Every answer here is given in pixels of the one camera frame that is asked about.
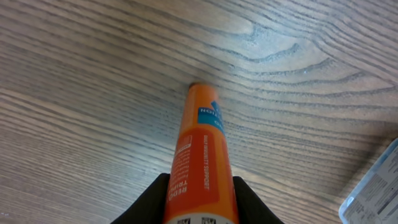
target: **black object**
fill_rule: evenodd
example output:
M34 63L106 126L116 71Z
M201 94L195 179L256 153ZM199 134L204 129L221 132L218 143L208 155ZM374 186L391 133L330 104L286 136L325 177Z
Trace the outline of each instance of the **black object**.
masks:
M112 224L161 224L170 174L160 174ZM240 224L283 224L241 177L233 177Z

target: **blue label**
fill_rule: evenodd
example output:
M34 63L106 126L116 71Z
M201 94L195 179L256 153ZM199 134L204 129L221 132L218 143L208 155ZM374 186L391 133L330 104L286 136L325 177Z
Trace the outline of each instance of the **blue label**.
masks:
M223 118L221 117L221 109L216 101L211 103L211 108L198 109L198 124L210 124L218 128L224 134Z

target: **orange bottle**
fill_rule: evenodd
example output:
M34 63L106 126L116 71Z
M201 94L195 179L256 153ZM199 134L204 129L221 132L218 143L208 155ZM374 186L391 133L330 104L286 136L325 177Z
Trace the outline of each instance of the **orange bottle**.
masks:
M221 110L212 86L194 83L189 89L163 223L238 223Z

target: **wooden surface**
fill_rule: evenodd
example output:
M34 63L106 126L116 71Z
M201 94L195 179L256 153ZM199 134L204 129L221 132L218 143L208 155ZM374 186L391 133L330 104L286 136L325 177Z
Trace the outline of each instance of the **wooden surface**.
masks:
M339 223L398 136L395 0L0 1L0 223L109 223L169 172L188 84L286 223Z

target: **wood grain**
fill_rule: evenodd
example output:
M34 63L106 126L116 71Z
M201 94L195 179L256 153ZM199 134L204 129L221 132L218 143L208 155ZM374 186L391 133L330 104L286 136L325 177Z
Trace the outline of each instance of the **wood grain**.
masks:
M286 223L398 136L395 0L0 1L0 223L109 223L169 172L189 83Z

